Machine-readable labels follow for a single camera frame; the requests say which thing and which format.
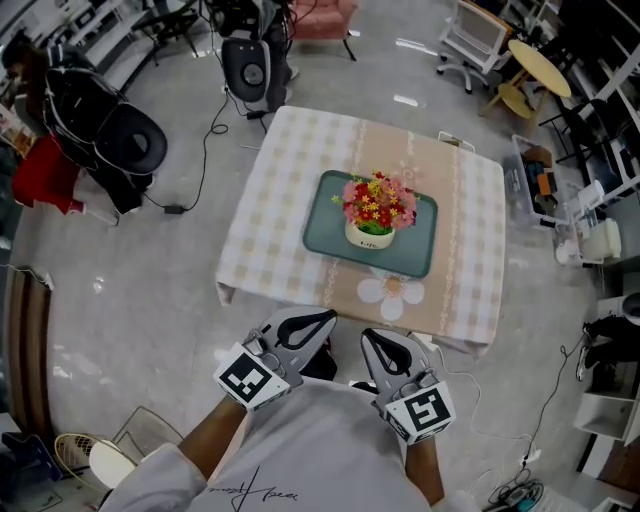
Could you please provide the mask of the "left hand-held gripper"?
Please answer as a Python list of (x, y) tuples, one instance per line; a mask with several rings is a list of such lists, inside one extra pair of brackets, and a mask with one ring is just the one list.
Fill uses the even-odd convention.
[(235, 343), (214, 373), (215, 382), (246, 411), (256, 411), (302, 385), (300, 371), (337, 323), (334, 309), (279, 310)]

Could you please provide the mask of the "flower pot with colourful flowers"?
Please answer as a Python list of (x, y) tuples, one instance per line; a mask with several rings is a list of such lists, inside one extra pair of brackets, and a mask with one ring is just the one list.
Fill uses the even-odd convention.
[(416, 224), (418, 201), (399, 178), (380, 171), (374, 171), (371, 180), (352, 175), (332, 197), (345, 216), (347, 240), (371, 250), (388, 248), (398, 231)]

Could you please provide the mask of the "green tray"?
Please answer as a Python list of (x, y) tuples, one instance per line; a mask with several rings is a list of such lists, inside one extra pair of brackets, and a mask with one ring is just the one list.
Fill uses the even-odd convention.
[(411, 278), (425, 278), (434, 254), (437, 202), (428, 195), (418, 194), (414, 226), (397, 232), (385, 249), (359, 248), (347, 240), (346, 217), (342, 207), (332, 201), (350, 179), (349, 174), (337, 170), (321, 175), (302, 236), (304, 247), (311, 252)]

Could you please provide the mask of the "person's right forearm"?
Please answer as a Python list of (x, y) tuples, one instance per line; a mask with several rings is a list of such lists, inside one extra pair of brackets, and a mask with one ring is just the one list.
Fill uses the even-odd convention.
[(434, 437), (407, 448), (405, 470), (409, 480), (420, 490), (431, 506), (444, 499), (445, 492)]

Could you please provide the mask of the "person's left forearm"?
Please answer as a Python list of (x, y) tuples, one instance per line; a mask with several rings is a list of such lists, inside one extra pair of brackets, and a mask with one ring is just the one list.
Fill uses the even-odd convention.
[(225, 396), (178, 445), (206, 480), (219, 466), (246, 413), (236, 401)]

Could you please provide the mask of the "table with checked tablecloth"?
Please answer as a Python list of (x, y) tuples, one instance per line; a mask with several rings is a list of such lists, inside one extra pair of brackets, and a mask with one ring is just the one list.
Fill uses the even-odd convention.
[[(304, 227), (322, 174), (388, 174), (438, 207), (429, 273), (387, 272), (308, 250)], [(449, 340), (484, 354), (499, 319), (505, 258), (501, 166), (406, 130), (285, 106), (272, 120), (216, 270), (223, 305), (238, 291)]]

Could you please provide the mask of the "white cube shelf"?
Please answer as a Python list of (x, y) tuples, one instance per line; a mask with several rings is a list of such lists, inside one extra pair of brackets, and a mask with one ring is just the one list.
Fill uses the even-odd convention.
[(640, 398), (585, 392), (574, 427), (628, 446), (640, 437)]

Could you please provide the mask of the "clear storage bin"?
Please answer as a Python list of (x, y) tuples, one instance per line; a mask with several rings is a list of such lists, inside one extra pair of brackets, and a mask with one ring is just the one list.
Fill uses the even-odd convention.
[(567, 190), (560, 168), (546, 167), (548, 151), (513, 135), (503, 163), (506, 197), (521, 224), (555, 228), (569, 224)]

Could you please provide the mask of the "white round appliance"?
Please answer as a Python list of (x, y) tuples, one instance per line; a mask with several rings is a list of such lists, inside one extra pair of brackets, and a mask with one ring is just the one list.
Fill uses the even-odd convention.
[(621, 251), (619, 227), (611, 218), (590, 227), (589, 236), (582, 242), (582, 254), (589, 260), (618, 259)]

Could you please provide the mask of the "black oval padded device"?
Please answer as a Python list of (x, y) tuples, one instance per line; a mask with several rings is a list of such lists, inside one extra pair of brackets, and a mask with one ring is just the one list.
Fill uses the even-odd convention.
[(94, 142), (94, 150), (115, 168), (132, 175), (148, 175), (164, 161), (168, 141), (153, 119), (124, 102), (107, 117)]

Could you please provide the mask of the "white-rimmed black oval device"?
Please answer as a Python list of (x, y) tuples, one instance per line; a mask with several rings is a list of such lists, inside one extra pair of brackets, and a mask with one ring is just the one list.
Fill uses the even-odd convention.
[(270, 51), (266, 42), (224, 38), (220, 57), (226, 84), (237, 99), (258, 103), (266, 97), (271, 78)]

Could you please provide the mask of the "brown wooden bench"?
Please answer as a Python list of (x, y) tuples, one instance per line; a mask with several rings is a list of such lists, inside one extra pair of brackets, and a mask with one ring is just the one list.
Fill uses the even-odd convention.
[(31, 273), (14, 273), (8, 301), (9, 412), (22, 432), (47, 446), (55, 438), (47, 376), (51, 297)]

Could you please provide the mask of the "dark blue stool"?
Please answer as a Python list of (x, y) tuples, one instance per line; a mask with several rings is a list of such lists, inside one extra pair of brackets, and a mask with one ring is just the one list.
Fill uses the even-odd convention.
[(0, 442), (14, 456), (19, 471), (38, 470), (53, 482), (62, 479), (61, 468), (38, 435), (3, 432)]

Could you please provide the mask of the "round wooden side table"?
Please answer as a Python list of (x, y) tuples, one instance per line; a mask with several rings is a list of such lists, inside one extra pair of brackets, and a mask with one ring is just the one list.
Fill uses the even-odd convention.
[[(487, 114), (498, 103), (504, 103), (512, 112), (533, 126), (547, 98), (555, 95), (562, 99), (572, 96), (571, 88), (559, 69), (532, 46), (519, 40), (510, 40), (508, 50), (520, 65), (520, 71), (508, 82), (501, 83), (497, 94), (481, 109), (480, 116)], [(542, 87), (542, 95), (535, 107), (529, 107), (526, 95), (520, 86), (532, 78)]]

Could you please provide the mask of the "white office chair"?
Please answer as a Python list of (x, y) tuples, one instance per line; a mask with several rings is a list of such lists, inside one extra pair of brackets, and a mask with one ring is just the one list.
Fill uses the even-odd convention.
[(504, 63), (502, 47), (507, 32), (504, 24), (474, 3), (454, 0), (451, 17), (439, 38), (436, 73), (458, 72), (468, 95), (473, 93), (473, 79), (488, 90), (487, 75)]

